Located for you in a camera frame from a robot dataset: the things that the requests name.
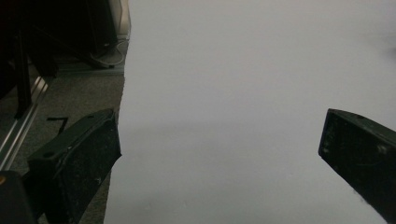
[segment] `black plastic object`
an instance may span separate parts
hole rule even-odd
[[[36,224],[18,173],[0,172],[0,223]]]
[[[32,23],[80,53],[102,54],[117,43],[108,0],[40,0],[33,5]]]
[[[388,223],[396,221],[396,132],[329,109],[318,153]]]
[[[28,158],[30,175],[43,185],[49,223],[79,223],[91,199],[120,157],[115,114],[90,114]]]

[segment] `metal bar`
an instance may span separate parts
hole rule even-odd
[[[49,83],[42,77],[38,77],[32,88],[33,103],[26,113],[20,118],[15,119],[11,129],[9,130],[5,140],[0,146],[0,171],[8,170],[17,155],[21,144],[29,131],[29,128],[35,119],[38,104],[44,98]]]
[[[29,69],[26,56],[26,49],[24,48],[24,36],[22,30],[19,29],[15,35],[14,41],[14,59],[15,59],[15,73],[17,76],[18,88],[18,111],[16,119],[20,119],[29,105],[32,103],[32,95],[30,93]]]

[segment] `white surface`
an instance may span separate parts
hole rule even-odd
[[[106,223],[385,223],[318,156],[396,129],[396,1],[133,0]]]

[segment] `cable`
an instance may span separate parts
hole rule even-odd
[[[91,58],[94,59],[94,60],[96,60],[97,62],[103,64],[103,65],[109,65],[109,66],[119,65],[120,63],[122,63],[122,62],[125,60],[125,55],[120,51],[120,45],[123,44],[123,43],[125,43],[125,42],[128,42],[128,40],[123,40],[123,41],[121,41],[120,43],[118,43],[117,46],[116,46],[117,52],[121,55],[121,60],[119,60],[119,61],[116,62],[116,63],[106,63],[106,62],[103,62],[103,61],[101,61],[100,59],[94,58],[92,54],[91,54]]]

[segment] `black device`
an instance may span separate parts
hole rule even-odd
[[[318,154],[388,223],[396,222],[396,132],[329,109]]]
[[[121,156],[115,113],[90,114],[28,158],[20,177],[0,172],[0,222],[79,223],[113,164]]]

